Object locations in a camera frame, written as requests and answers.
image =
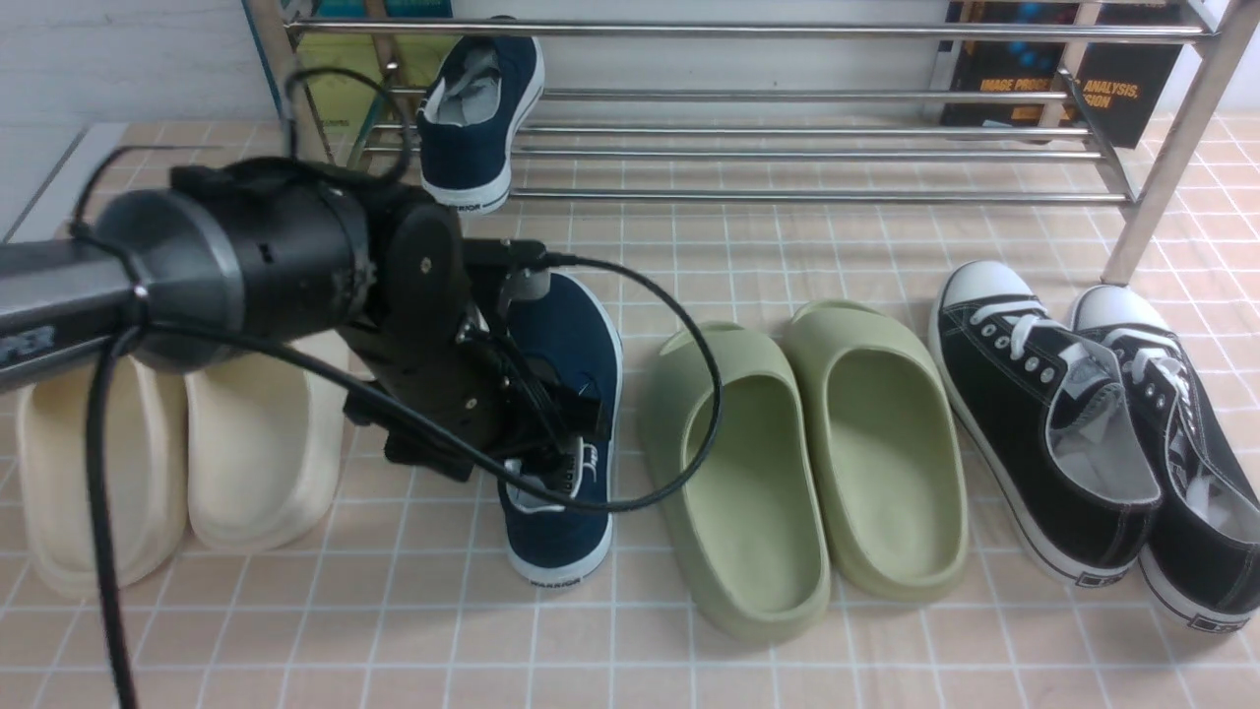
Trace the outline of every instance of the navy blue sneaker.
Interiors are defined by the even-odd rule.
[[[552,273],[551,291],[539,300],[513,302],[508,330],[530,366],[583,397],[597,398],[612,413],[614,437],[606,443],[570,442],[572,490],[586,502],[607,502],[611,485],[617,404],[621,400],[621,336],[600,300],[577,278]],[[519,463],[509,462],[520,471]],[[538,482],[528,470],[520,475]],[[566,511],[515,487],[499,484],[508,525],[508,559],[529,583],[563,588],[590,576],[609,553],[609,515]]]
[[[543,92],[543,54],[528,37],[466,37],[442,60],[416,116],[421,183],[470,214],[503,205],[512,142]]]

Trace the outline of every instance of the shoe rack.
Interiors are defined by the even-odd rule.
[[[1135,3],[1137,0],[1101,0]],[[372,35],[386,83],[408,110],[423,99],[425,88],[403,86],[401,57],[393,38],[402,34],[427,35],[518,35],[518,37],[615,37],[669,38],[706,42],[712,39],[931,39],[931,40],[1003,40],[1055,42],[1067,47],[1065,62],[1050,91],[1019,93],[951,92],[951,91],[761,91],[741,88],[694,89],[610,89],[552,88],[544,101],[563,102],[690,102],[690,103],[1043,103],[1046,115],[1062,115],[1075,107],[1081,116],[1075,126],[1042,125],[1031,127],[944,127],[944,126],[844,126],[844,127],[679,127],[663,123],[582,125],[530,123],[522,135],[600,135],[669,139],[678,136],[753,137],[765,139],[759,149],[689,149],[689,147],[541,147],[517,146],[515,156],[529,160],[687,160],[687,161],[849,161],[849,162],[1090,162],[1101,179],[1102,190],[1095,191],[993,191],[955,189],[514,189],[517,199],[656,201],[656,203],[827,203],[827,204],[919,204],[919,205],[1077,205],[1114,207],[1124,217],[1111,257],[1102,272],[1102,281],[1125,283],[1150,242],[1155,225],[1172,199],[1182,173],[1189,164],[1212,113],[1260,24],[1260,0],[1232,0],[1221,18],[1210,13],[1200,0],[1164,0],[1182,6],[1181,25],[1033,25],[1033,24],[748,24],[748,23],[664,23],[664,21],[586,21],[586,20],[467,20],[467,19],[391,19],[384,16],[383,0],[365,0],[367,19],[323,19],[312,16],[311,3],[295,3],[289,10],[277,10],[277,0],[246,0],[251,23],[258,37],[268,76],[284,76],[295,64],[295,47],[306,34],[368,34]],[[1135,181],[1106,135],[1097,128],[1094,112],[1084,101],[1072,77],[1072,65],[1082,49],[1092,43],[1121,44],[1188,44],[1202,62],[1172,122],[1149,175]],[[328,159],[328,142],[323,140],[315,107],[309,96],[292,106],[297,130],[310,154],[306,157]],[[355,159],[369,159],[382,152],[397,151],[383,140],[399,130],[397,118],[389,117],[364,126]],[[827,140],[835,147],[780,149],[775,141]],[[847,147],[845,141],[862,139],[898,139],[907,144],[931,141],[925,147],[862,149]],[[954,147],[939,147],[941,140],[956,141]],[[1012,141],[1046,144],[1043,149]]]

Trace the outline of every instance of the shoe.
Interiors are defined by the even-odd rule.
[[[465,37],[455,44],[416,116],[421,184],[433,199],[467,214],[503,205],[512,142],[544,76],[537,39]]]
[[[21,392],[18,475],[35,573],[68,598],[97,594],[83,426],[92,368]],[[105,470],[118,586],[160,567],[188,520],[184,382],[131,358],[118,361],[106,414]]]
[[[906,325],[819,300],[784,332],[832,559],[867,593],[922,603],[958,586],[966,487],[949,399]]]
[[[796,637],[827,612],[832,565],[791,365],[775,340],[704,322],[724,385],[717,441],[696,477],[660,508],[696,607],[745,642]],[[658,489],[696,455],[713,385],[690,332],[665,341],[648,370],[639,440]]]
[[[1028,283],[993,261],[949,277],[929,346],[1033,560],[1079,587],[1120,581],[1163,496],[1111,350],[1052,320]]]
[[[340,370],[335,331],[292,346]],[[302,536],[328,513],[341,470],[345,392],[262,354],[188,378],[188,514],[210,549],[253,554]]]
[[[612,414],[612,438],[586,442],[573,438],[571,499],[607,502],[610,472],[616,455],[616,412],[621,402],[621,336],[600,300],[577,278],[554,272],[551,290],[532,301],[508,309],[508,331],[543,379],[572,388],[582,397],[600,399]],[[519,462],[509,470],[532,482],[539,479]],[[567,511],[499,481],[499,502],[508,528],[508,560],[529,583],[564,588],[581,583],[598,568],[612,543],[607,514]]]
[[[1126,287],[1086,290],[1071,325],[1115,351],[1133,426],[1164,491],[1139,557],[1150,591],[1191,628],[1237,631],[1260,607],[1260,502],[1186,349]]]

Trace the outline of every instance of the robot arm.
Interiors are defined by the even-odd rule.
[[[566,433],[607,440],[598,404],[541,382],[503,325],[512,300],[547,292],[541,243],[464,239],[423,190],[338,176],[272,157],[175,167],[170,189],[115,199],[91,242],[0,247],[0,392],[93,363],[136,317],[273,341],[335,327],[375,388],[491,458],[558,465]],[[186,374],[234,351],[150,332],[132,354]],[[391,432],[391,461],[471,475],[362,399],[346,414]]]

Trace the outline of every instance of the canvas sneaker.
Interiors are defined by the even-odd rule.
[[[929,348],[1033,560],[1079,587],[1123,578],[1162,495],[1111,350],[1051,319],[1028,283],[993,261],[945,282]]]
[[[1139,562],[1160,604],[1182,623],[1234,632],[1260,607],[1260,502],[1168,322],[1140,295],[1100,285],[1070,320],[1110,348],[1129,413],[1164,508]]]
[[[539,300],[515,301],[508,331],[539,378],[597,399],[612,414],[612,438],[567,442],[567,472],[556,490],[575,500],[607,502],[616,455],[616,411],[621,400],[621,337],[598,298],[580,280],[553,272],[551,290]],[[528,466],[509,470],[541,482]],[[543,588],[580,583],[604,562],[612,542],[610,515],[566,511],[499,482],[499,502],[508,528],[508,559],[525,579]]]
[[[461,213],[494,212],[512,186],[512,142],[543,92],[528,37],[466,37],[442,60],[416,116],[421,184]]]

